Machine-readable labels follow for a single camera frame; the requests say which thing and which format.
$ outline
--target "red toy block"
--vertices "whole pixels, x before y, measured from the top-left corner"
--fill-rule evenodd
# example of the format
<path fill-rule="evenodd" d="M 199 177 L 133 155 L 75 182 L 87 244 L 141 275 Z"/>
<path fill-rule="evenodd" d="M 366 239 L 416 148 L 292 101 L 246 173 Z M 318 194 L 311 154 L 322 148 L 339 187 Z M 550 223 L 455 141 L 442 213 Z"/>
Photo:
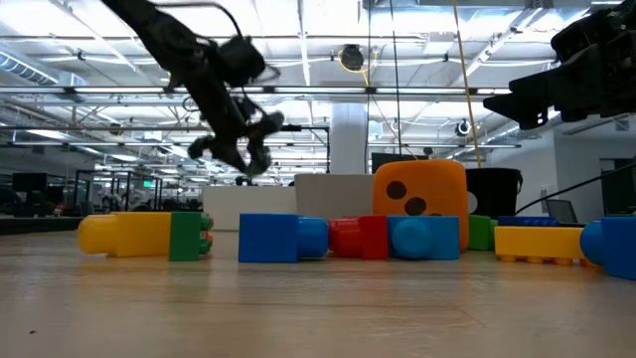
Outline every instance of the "red toy block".
<path fill-rule="evenodd" d="M 329 221 L 329 243 L 334 256 L 364 260 L 389 257 L 387 217 L 363 216 Z"/>

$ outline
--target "blue toy block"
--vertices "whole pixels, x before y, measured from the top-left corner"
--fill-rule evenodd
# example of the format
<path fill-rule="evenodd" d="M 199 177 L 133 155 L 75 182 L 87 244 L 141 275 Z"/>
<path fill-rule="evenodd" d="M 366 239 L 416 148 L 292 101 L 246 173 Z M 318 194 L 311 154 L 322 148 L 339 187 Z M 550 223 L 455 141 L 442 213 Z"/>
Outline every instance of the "blue toy block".
<path fill-rule="evenodd" d="M 408 260 L 459 259 L 459 218 L 389 216 L 389 250 Z"/>
<path fill-rule="evenodd" d="M 293 214 L 240 214 L 238 261 L 297 263 L 327 254 L 329 233 L 320 218 Z"/>
<path fill-rule="evenodd" d="M 560 223 L 556 218 L 551 217 L 499 217 L 498 226 L 516 226 L 516 227 L 558 227 Z"/>
<path fill-rule="evenodd" d="M 580 247 L 592 263 L 611 276 L 636 279 L 636 218 L 610 217 L 588 224 Z"/>

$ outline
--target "orange cube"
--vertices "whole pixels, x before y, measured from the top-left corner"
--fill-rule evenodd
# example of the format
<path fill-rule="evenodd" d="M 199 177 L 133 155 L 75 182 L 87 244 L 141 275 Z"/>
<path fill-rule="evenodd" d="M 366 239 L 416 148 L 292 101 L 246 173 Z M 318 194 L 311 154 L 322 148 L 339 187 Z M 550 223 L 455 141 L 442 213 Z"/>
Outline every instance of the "orange cube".
<path fill-rule="evenodd" d="M 459 247 L 468 248 L 466 170 L 453 160 L 385 164 L 374 182 L 374 214 L 459 217 Z"/>

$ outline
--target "black trash can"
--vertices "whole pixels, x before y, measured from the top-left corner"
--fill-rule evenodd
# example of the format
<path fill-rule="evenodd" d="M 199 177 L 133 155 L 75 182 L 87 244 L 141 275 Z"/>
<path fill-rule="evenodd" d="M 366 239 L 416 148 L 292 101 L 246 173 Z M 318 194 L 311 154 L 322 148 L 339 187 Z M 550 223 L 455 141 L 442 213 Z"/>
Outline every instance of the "black trash can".
<path fill-rule="evenodd" d="M 520 170 L 509 168 L 466 169 L 466 180 L 468 192 L 477 199 L 477 209 L 470 214 L 487 216 L 495 220 L 500 216 L 515 215 L 517 195 L 521 192 L 524 184 Z"/>

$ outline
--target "black dot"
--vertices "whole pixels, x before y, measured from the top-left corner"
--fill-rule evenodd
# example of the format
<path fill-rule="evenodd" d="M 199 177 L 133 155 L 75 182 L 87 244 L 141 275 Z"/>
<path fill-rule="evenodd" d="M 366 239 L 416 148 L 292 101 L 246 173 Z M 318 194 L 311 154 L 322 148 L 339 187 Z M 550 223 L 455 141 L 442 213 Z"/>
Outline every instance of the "black dot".
<path fill-rule="evenodd" d="M 387 186 L 387 195 L 391 199 L 401 199 L 406 196 L 406 186 L 400 181 L 391 182 Z"/>
<path fill-rule="evenodd" d="M 410 198 L 406 204 L 404 204 L 404 210 L 411 216 L 422 215 L 426 210 L 426 202 L 422 198 Z"/>

